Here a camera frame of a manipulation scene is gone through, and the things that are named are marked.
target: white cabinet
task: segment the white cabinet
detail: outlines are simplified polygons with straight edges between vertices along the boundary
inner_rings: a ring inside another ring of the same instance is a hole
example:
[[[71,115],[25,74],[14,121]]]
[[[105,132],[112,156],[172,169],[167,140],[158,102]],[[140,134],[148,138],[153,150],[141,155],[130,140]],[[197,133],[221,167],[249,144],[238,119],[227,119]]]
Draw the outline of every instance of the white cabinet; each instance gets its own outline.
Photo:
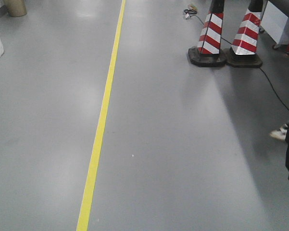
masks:
[[[289,18],[271,2],[268,2],[263,15],[262,27],[276,44],[287,45],[289,43]]]

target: gray floor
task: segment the gray floor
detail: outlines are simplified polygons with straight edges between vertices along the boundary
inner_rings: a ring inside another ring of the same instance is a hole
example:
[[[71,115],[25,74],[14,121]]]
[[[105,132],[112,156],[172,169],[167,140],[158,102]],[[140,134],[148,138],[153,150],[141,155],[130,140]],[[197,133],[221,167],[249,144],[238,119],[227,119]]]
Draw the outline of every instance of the gray floor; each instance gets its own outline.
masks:
[[[0,20],[0,231],[76,227],[121,1],[64,3]],[[259,69],[188,62],[189,3],[127,0],[89,230],[289,231],[287,146],[268,137],[289,113]],[[226,2],[224,38],[248,4]],[[289,105],[273,43],[258,54]]]

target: yellow floor line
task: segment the yellow floor line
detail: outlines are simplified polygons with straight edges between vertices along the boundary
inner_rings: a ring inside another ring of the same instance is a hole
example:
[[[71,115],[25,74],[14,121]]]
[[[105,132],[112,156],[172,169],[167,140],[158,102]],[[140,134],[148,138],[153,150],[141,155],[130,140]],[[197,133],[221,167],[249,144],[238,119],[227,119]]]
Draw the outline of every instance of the yellow floor line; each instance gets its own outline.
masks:
[[[102,140],[103,135],[105,131],[105,125],[106,125],[106,118],[108,113],[108,107],[109,107],[109,100],[111,95],[111,88],[112,88],[112,82],[113,82],[113,76],[114,76],[114,70],[115,70],[115,63],[116,63],[116,57],[117,57],[117,51],[119,47],[119,41],[121,36],[121,28],[122,28],[122,21],[125,11],[125,2],[126,0],[122,0],[120,15],[116,27],[116,33],[114,38],[114,45],[111,55],[111,61],[105,86],[105,92],[104,97],[102,99],[102,105],[101,105],[101,113],[100,118],[98,121],[97,129],[96,129],[96,135],[95,140],[93,144],[93,150],[92,150],[92,156],[88,168],[88,175],[87,175],[87,181],[83,193],[79,218],[78,218],[78,224],[77,224],[77,231],[87,231],[88,230],[88,222],[91,212],[91,206],[93,201],[93,194],[94,194],[94,188],[95,188],[95,182],[96,182],[96,175],[97,175],[97,169],[99,165],[100,155],[101,155],[101,146],[102,146]]]

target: cylindrical trash bin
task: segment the cylindrical trash bin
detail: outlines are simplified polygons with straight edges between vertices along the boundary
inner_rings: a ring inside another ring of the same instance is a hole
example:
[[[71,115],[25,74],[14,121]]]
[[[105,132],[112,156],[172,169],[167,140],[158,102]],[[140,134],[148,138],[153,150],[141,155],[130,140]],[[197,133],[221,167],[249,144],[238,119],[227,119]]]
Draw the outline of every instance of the cylindrical trash bin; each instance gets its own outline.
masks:
[[[24,0],[4,0],[4,4],[12,17],[20,17],[27,14]]]

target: shoe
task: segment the shoe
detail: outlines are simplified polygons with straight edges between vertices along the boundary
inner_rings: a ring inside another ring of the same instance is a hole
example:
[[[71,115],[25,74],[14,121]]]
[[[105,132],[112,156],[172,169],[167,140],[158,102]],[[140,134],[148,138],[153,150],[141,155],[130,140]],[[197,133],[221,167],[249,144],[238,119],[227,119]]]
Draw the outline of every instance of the shoe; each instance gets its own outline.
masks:
[[[272,138],[285,142],[287,131],[288,131],[288,125],[284,124],[278,130],[273,130],[269,135]]]

